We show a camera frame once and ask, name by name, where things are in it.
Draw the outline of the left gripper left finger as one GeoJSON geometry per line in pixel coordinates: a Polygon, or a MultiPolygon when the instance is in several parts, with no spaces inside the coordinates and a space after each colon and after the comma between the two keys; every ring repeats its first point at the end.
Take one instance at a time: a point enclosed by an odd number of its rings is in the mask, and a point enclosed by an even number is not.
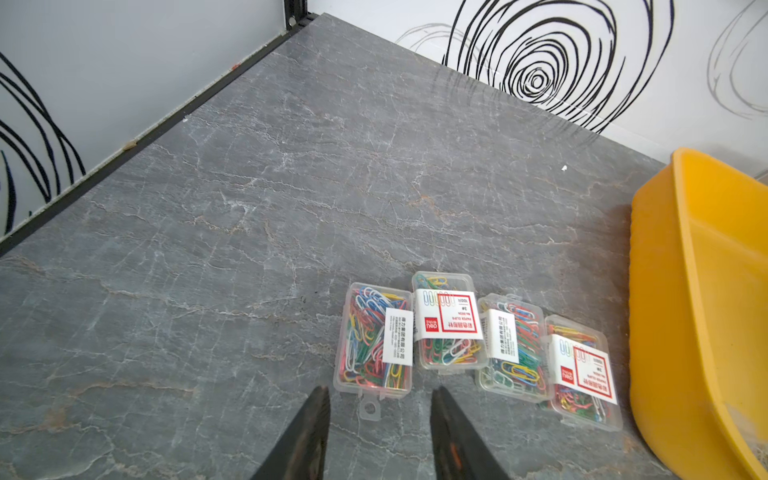
{"type": "Polygon", "coordinates": [[[318,386],[251,479],[322,479],[330,416],[329,389],[318,386]]]}

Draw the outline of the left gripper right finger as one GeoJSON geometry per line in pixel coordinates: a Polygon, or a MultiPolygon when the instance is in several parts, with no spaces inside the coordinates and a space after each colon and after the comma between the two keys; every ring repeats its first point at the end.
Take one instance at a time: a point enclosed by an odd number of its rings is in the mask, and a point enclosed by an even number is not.
{"type": "Polygon", "coordinates": [[[437,479],[509,479],[444,386],[432,392],[430,429],[437,479]]]}

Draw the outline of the paper clip box table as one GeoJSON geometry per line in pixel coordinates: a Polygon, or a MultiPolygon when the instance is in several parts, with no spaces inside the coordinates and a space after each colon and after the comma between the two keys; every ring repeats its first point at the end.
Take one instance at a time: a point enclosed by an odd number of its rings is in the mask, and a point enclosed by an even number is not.
{"type": "Polygon", "coordinates": [[[547,316],[544,326],[550,408],[567,425],[621,431],[623,418],[605,335],[560,315],[547,316]]]}

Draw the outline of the yellow plastic tray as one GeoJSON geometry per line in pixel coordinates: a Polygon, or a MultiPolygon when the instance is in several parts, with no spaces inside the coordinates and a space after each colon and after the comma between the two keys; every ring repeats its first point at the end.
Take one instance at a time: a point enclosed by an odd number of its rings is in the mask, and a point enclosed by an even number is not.
{"type": "Polygon", "coordinates": [[[767,188],[681,148],[635,194],[630,405],[684,479],[767,475],[767,188]]]}

